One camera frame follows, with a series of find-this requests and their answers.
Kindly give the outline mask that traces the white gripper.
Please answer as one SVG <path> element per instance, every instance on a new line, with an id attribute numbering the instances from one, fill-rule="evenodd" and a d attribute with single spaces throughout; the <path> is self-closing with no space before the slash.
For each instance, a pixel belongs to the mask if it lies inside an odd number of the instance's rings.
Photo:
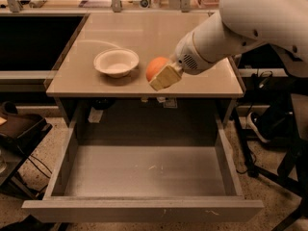
<path id="1" fill-rule="evenodd" d="M 193 41 L 193 32 L 187 33 L 178 42 L 174 57 L 175 63 L 166 63 L 149 81 L 149 85 L 154 90 L 166 89 L 179 82 L 182 79 L 183 71 L 197 75 L 214 65 L 205 60 L 198 52 Z"/>

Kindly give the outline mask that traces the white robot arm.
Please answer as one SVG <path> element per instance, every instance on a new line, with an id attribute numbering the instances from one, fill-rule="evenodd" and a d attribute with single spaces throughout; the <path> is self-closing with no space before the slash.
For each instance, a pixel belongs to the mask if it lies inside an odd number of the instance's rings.
<path id="1" fill-rule="evenodd" d="M 219 0 L 218 11 L 187 33 L 170 58 L 146 70 L 154 90 L 200 74 L 224 58 L 272 44 L 308 62 L 308 0 Z"/>

